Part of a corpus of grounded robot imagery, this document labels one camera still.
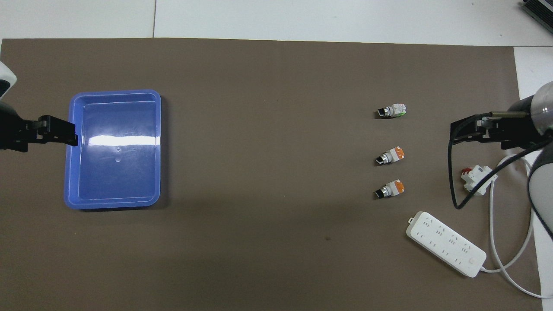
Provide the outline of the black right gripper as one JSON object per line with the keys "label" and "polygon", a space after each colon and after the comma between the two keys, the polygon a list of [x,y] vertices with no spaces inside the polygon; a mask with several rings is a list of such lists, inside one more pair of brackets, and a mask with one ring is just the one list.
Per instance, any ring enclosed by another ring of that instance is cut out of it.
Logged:
{"label": "black right gripper", "polygon": [[538,131],[531,118],[531,98],[524,98],[512,104],[506,111],[493,111],[488,118],[489,126],[480,138],[478,114],[451,123],[453,143],[478,141],[500,143],[503,150],[520,147],[529,149],[538,144]]}

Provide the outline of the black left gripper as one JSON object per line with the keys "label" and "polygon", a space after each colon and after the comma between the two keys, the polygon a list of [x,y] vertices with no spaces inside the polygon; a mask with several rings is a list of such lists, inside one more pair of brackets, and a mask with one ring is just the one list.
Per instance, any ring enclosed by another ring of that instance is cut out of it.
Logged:
{"label": "black left gripper", "polygon": [[14,108],[5,102],[0,103],[0,149],[25,153],[30,143],[61,143],[76,147],[79,136],[75,124],[43,115],[38,120],[25,120]]}

